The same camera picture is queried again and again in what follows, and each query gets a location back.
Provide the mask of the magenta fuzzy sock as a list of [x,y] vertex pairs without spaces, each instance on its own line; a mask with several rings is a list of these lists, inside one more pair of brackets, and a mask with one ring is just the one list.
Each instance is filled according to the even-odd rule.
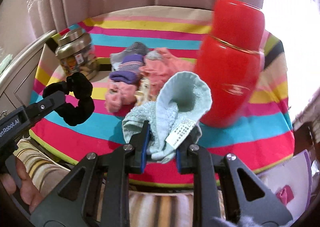
[[276,197],[280,200],[280,202],[287,206],[289,202],[291,202],[294,199],[294,194],[289,185],[285,185],[282,189],[280,189],[276,193]]

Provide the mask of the black scrunchie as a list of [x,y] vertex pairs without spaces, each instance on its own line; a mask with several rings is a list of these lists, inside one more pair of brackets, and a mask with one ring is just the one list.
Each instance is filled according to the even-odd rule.
[[95,109],[94,101],[91,97],[93,86],[82,73],[75,72],[71,76],[67,76],[65,81],[48,85],[43,90],[42,97],[48,97],[57,91],[61,91],[65,95],[69,95],[69,93],[72,92],[78,100],[76,107],[71,103],[65,102],[55,109],[56,113],[63,118],[64,122],[69,126],[83,124],[93,114]]

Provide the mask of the light green towel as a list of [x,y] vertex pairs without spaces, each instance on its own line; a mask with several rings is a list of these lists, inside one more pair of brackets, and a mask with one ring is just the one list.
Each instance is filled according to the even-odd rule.
[[122,121],[126,143],[139,133],[145,121],[151,139],[146,152],[152,163],[166,164],[190,135],[194,143],[202,136],[200,119],[213,104],[210,88],[190,71],[177,72],[164,84],[155,101],[134,107]]

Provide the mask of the purple knitted glove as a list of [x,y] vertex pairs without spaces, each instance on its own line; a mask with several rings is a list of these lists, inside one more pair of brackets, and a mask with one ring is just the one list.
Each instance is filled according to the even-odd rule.
[[124,57],[118,70],[110,73],[109,78],[114,82],[137,84],[141,79],[140,67],[144,66],[144,57],[139,54]]

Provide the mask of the cream cabinet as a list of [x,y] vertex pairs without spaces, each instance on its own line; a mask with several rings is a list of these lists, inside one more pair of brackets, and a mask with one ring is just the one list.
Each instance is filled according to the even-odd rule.
[[26,46],[1,74],[1,118],[22,105],[28,105],[45,42],[56,34],[49,31]]

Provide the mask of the striped sofa cover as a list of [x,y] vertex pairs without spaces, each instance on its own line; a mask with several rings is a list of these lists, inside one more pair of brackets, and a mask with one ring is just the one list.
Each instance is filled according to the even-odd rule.
[[[14,155],[27,169],[33,184],[45,197],[69,173],[69,169],[43,154],[29,139],[21,139]],[[131,226],[192,226],[192,192],[129,192]]]

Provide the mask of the white purple cardboard box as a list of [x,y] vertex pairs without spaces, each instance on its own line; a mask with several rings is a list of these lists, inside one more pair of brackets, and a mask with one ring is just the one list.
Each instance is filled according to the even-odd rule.
[[311,161],[307,150],[258,174],[262,182],[276,194],[285,185],[293,191],[294,199],[286,208],[297,219],[308,208],[312,191]]

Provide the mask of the gold lid snack jar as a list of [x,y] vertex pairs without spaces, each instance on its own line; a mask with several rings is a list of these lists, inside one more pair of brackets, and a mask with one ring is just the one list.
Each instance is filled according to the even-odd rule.
[[92,79],[98,72],[98,61],[90,34],[81,27],[64,34],[58,41],[55,56],[66,76],[76,72]]

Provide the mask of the pink knitted glove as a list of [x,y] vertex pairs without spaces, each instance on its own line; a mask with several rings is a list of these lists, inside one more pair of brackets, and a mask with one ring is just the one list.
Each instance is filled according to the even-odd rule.
[[125,82],[107,80],[107,92],[105,94],[105,108],[110,113],[121,110],[122,106],[136,102],[135,92],[138,87]]

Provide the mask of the colourful striped tablecloth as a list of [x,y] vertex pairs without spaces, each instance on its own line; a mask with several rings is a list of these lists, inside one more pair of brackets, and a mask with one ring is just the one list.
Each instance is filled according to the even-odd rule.
[[[92,38],[101,64],[110,61],[134,42],[149,48],[164,46],[174,56],[195,62],[201,39],[209,32],[212,14],[207,10],[147,6],[116,11],[69,25],[82,28]],[[106,74],[96,76],[92,98],[95,110],[83,124],[70,126],[52,112],[29,131],[47,151],[75,165],[86,154],[108,154],[127,144],[144,121],[150,123],[151,155],[145,172],[132,176],[133,183],[158,187],[190,187],[191,175],[181,176],[176,167],[177,147],[183,141],[180,129],[193,133],[192,142],[213,154],[234,154],[250,170],[261,173],[293,156],[295,138],[289,117],[287,65],[282,42],[268,36],[264,48],[265,68],[242,116],[227,128],[199,121],[201,94],[198,76],[179,72],[168,80],[160,98],[139,107],[127,106],[117,113],[106,110]]]

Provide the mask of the red thermos flask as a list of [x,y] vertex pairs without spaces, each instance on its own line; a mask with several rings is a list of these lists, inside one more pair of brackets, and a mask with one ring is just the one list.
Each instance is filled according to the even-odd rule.
[[263,70],[266,38],[261,9],[238,0],[215,2],[194,70],[213,99],[203,124],[225,128],[240,118]]

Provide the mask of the salmon pink knitted garment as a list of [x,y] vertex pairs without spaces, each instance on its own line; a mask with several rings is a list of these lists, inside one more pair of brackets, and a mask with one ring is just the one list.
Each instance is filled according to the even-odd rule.
[[153,57],[146,55],[144,65],[139,68],[150,83],[149,95],[155,99],[164,84],[177,72],[193,71],[194,64],[174,56],[167,48],[156,48]]

